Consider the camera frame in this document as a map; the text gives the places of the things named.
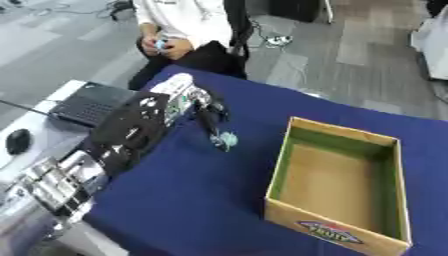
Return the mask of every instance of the table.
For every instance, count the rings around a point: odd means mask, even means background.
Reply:
[[[85,84],[86,82],[72,80],[62,85],[33,108],[43,113],[49,113],[58,102],[67,99]],[[83,127],[63,121],[50,121],[44,115],[28,111],[0,131],[0,144],[4,143],[9,134],[19,129],[28,129],[33,136],[33,142],[27,152],[16,157],[11,157],[6,149],[0,146],[0,189],[11,184],[21,174],[20,170],[26,169],[36,161],[49,156],[58,158],[66,155],[88,134],[88,130]],[[28,219],[29,221],[24,224],[24,229],[27,228],[26,225],[33,226],[36,220],[47,220],[37,208],[29,210]],[[89,256],[128,255],[126,251],[84,222],[77,223],[58,240],[72,250]]]
[[[262,219],[263,197],[290,116],[394,136],[403,166],[414,247],[448,255],[448,124],[335,104],[288,89],[171,66],[221,94],[240,143],[213,148],[195,122],[175,128],[136,168],[98,195],[85,218],[132,255],[358,255]]]
[[[82,81],[70,81],[33,108],[43,113],[49,113],[58,102],[67,99],[84,84],[85,82]],[[33,142],[27,152],[16,157],[10,156],[6,152],[6,148],[0,146],[0,183],[11,183],[19,174],[18,170],[25,169],[38,159],[56,153],[58,155],[67,153],[71,148],[64,150],[66,142],[76,145],[87,135],[87,130],[82,127],[54,120],[50,122],[44,115],[25,110],[24,112],[24,115],[0,131],[0,144],[4,145],[6,137],[20,129],[28,129],[32,134]]]

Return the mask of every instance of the small object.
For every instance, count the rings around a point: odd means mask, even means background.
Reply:
[[[6,150],[12,156],[26,152],[31,146],[31,133],[27,129],[17,130],[6,138]]]
[[[223,132],[218,136],[210,135],[210,141],[215,147],[224,152],[229,152],[232,147],[238,144],[238,137],[233,133]]]
[[[268,38],[267,47],[270,48],[277,48],[277,47],[284,47],[292,42],[294,38],[292,36],[274,36],[271,38]]]
[[[165,44],[166,44],[166,40],[159,39],[154,44],[154,46],[156,47],[157,51],[161,52],[161,51],[163,51],[165,49]]]
[[[229,146],[229,148],[234,147],[238,144],[238,137],[231,132],[221,133],[219,137],[221,137],[221,140],[223,140],[224,143]]]

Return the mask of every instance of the wire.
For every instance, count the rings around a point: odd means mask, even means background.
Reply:
[[[280,51],[281,51],[282,53],[285,54],[285,58],[287,59],[286,63],[288,64],[288,66],[289,66],[290,68],[294,69],[295,71],[297,71],[297,72],[300,74],[301,80],[302,80],[302,82],[303,82],[304,85],[308,84],[305,70],[304,70],[304,69],[300,69],[300,68],[298,68],[297,66],[295,66],[295,65],[293,64],[293,61],[290,60],[290,59],[287,57],[287,55],[288,55],[289,53],[286,52],[285,49],[287,48],[288,45],[283,45],[283,46],[274,46],[274,45],[271,45],[271,46],[269,46],[269,47],[266,45],[266,43],[269,43],[269,39],[270,39],[270,37],[267,37],[267,36],[263,35],[263,26],[268,26],[268,27],[272,28],[272,31],[273,31],[273,32],[277,33],[277,31],[275,30],[275,28],[272,27],[272,26],[270,26],[270,25],[268,25],[268,24],[261,24],[260,22],[254,20],[254,19],[250,19],[250,22],[251,22],[252,25],[254,26],[255,30],[257,30],[257,32],[258,32],[258,36],[262,39],[262,43],[260,44],[260,46],[249,46],[249,48],[256,48],[256,49],[259,49],[259,48],[262,48],[262,47],[266,47],[266,48],[268,48],[268,49],[280,49]]]
[[[428,83],[429,86],[431,86],[431,91],[434,94],[434,97],[436,97],[438,100],[440,100],[442,103],[445,103],[448,105],[448,95],[445,94],[444,96],[440,96],[437,91],[436,91],[436,85],[432,84],[432,83]]]
[[[114,9],[114,5],[119,1],[120,0],[114,0],[112,2],[108,2],[106,4],[106,6],[102,9],[94,10],[94,11],[85,11],[85,12],[68,10],[72,6],[70,4],[64,4],[64,3],[58,3],[55,7],[52,7],[52,8],[33,8],[33,7],[28,7],[26,5],[23,5],[23,4],[11,4],[6,1],[4,1],[4,3],[9,5],[9,7],[13,7],[13,8],[17,8],[17,9],[25,9],[25,10],[31,11],[36,16],[47,16],[52,13],[67,13],[67,14],[78,14],[78,15],[96,14],[97,18],[103,19],[103,18],[109,17],[109,14],[104,15],[104,13],[108,12],[108,11],[112,11]]]

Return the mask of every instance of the cardboard box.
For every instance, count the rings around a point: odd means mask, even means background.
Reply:
[[[292,118],[265,214],[367,255],[402,255],[412,241],[400,141]]]

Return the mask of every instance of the black pants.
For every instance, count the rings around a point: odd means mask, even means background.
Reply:
[[[243,68],[240,67],[237,58],[228,54],[226,49],[216,41],[202,46],[196,51],[189,52],[176,61],[170,60],[163,55],[146,55],[141,41],[142,38],[137,40],[137,48],[149,59],[149,63],[129,81],[130,90],[138,91],[142,89],[149,80],[171,64],[245,78],[245,73]]]

